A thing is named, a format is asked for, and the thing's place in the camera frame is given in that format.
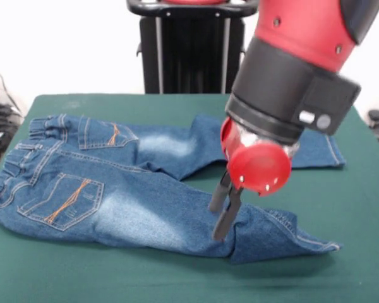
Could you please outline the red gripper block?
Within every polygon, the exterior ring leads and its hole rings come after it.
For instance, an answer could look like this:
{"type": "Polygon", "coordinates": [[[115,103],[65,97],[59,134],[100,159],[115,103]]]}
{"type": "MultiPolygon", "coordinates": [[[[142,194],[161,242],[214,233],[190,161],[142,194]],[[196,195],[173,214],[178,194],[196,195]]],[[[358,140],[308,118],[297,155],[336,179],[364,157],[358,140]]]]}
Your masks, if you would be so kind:
{"type": "Polygon", "coordinates": [[[292,167],[292,156],[284,146],[249,132],[230,118],[221,127],[220,141],[227,170],[208,206],[211,212],[220,213],[212,233],[216,241],[228,235],[241,207],[243,188],[261,196],[272,194],[287,182],[292,167]]]}

